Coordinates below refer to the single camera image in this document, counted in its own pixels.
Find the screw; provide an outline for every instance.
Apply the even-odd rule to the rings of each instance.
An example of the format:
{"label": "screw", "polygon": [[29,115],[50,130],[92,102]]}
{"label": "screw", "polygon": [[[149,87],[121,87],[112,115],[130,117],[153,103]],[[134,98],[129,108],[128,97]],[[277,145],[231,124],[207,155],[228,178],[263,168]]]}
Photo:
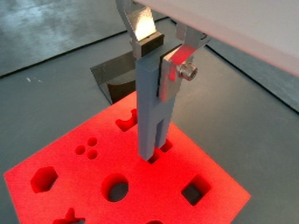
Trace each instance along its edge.
{"label": "screw", "polygon": [[197,67],[191,63],[183,63],[179,68],[179,77],[191,81],[197,74]]}

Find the foam board hole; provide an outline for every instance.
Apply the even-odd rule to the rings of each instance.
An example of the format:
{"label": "foam board hole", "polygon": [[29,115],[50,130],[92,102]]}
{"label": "foam board hole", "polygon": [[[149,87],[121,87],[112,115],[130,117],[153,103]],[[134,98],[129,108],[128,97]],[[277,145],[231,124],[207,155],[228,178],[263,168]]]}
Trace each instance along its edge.
{"label": "foam board hole", "polygon": [[102,181],[101,194],[106,201],[118,202],[128,193],[128,182],[124,175],[110,174]]}
{"label": "foam board hole", "polygon": [[169,142],[168,139],[165,139],[165,143],[162,147],[160,148],[161,152],[166,152],[173,147],[173,144]]}
{"label": "foam board hole", "polygon": [[52,166],[42,167],[33,174],[30,185],[34,193],[44,193],[52,189],[58,175]]}
{"label": "foam board hole", "polygon": [[98,142],[98,140],[94,138],[94,137],[92,137],[89,140],[88,140],[88,146],[94,146],[96,144],[97,144],[97,142]]}
{"label": "foam board hole", "polygon": [[145,224],[162,224],[158,220],[150,220]]}
{"label": "foam board hole", "polygon": [[74,216],[74,210],[73,208],[70,208],[65,214],[65,218],[54,220],[52,224],[84,224],[84,223],[85,218],[77,218]]}
{"label": "foam board hole", "polygon": [[88,159],[94,159],[98,156],[98,153],[96,150],[88,151]]}
{"label": "foam board hole", "polygon": [[146,160],[146,162],[148,162],[149,164],[152,164],[152,163],[157,160],[158,157],[160,157],[160,156],[158,156],[157,149],[153,149],[153,155],[149,157],[149,159]]}
{"label": "foam board hole", "polygon": [[84,145],[80,145],[80,146],[76,148],[74,153],[76,153],[77,155],[82,155],[84,152],[85,152],[85,147],[84,147]]}
{"label": "foam board hole", "polygon": [[126,121],[120,119],[116,120],[116,126],[121,129],[121,131],[128,131],[136,125],[136,109],[130,110],[132,116]]}
{"label": "foam board hole", "polygon": [[196,175],[188,185],[181,190],[181,196],[192,206],[196,206],[203,196],[209,191],[211,186],[200,175]]}

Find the circular hole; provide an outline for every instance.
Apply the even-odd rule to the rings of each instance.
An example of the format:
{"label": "circular hole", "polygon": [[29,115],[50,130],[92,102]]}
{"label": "circular hole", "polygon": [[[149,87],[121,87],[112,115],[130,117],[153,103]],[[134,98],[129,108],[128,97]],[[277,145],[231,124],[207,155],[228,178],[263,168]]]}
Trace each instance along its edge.
{"label": "circular hole", "polygon": [[89,140],[88,140],[88,146],[94,146],[97,144],[97,139],[94,137],[92,137]]}
{"label": "circular hole", "polygon": [[101,184],[101,194],[106,201],[117,202],[128,192],[128,182],[124,175],[114,173],[109,175]]}
{"label": "circular hole", "polygon": [[145,224],[162,224],[158,220],[150,220]]}
{"label": "circular hole", "polygon": [[88,159],[94,159],[97,157],[98,153],[96,150],[88,151]]}
{"label": "circular hole", "polygon": [[85,147],[84,147],[82,145],[80,145],[80,146],[76,148],[74,153],[76,153],[77,155],[81,155],[84,152],[85,152]]}

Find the star-shaped hole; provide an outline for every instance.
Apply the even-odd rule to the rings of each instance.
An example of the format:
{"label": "star-shaped hole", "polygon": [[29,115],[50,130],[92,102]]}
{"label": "star-shaped hole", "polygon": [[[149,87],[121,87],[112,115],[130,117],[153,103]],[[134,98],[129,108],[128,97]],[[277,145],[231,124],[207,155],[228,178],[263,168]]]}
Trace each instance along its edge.
{"label": "star-shaped hole", "polygon": [[82,224],[85,223],[84,218],[76,218],[74,216],[74,210],[73,208],[69,209],[69,211],[65,214],[64,219],[54,220],[52,224]]}

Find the hexagonal hole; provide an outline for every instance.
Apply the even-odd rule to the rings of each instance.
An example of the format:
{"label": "hexagonal hole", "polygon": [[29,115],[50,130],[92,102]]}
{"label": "hexagonal hole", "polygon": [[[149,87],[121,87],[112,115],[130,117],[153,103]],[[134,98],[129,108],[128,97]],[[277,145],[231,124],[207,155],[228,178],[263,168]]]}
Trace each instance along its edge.
{"label": "hexagonal hole", "polygon": [[52,166],[42,167],[33,174],[30,185],[34,193],[44,193],[52,189],[58,175]]}

